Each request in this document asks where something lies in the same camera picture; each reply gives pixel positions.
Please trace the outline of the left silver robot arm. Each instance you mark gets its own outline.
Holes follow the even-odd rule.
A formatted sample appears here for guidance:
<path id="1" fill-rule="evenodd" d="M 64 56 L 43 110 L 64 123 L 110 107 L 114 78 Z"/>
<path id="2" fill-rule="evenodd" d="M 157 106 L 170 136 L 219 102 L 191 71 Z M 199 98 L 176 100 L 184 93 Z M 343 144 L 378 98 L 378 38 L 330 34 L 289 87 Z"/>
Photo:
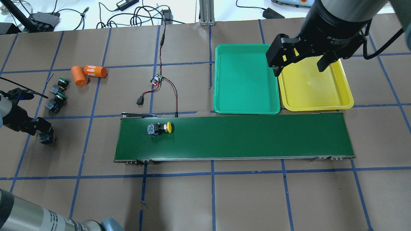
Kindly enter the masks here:
<path id="1" fill-rule="evenodd" d="M 19 107 L 21 100 L 31 100 L 35 91 L 15 88 L 1 91 L 1 126 L 30 135 L 40 132 L 40 142 L 53 142 L 52 125 L 42 117 L 29 117 L 26 110 Z M 102 222 L 86 220 L 78 222 L 64 217 L 37 204 L 31 203 L 7 190 L 1 190 L 0 227 L 2 231 L 122 231 L 122 226 L 108 217 Z"/>

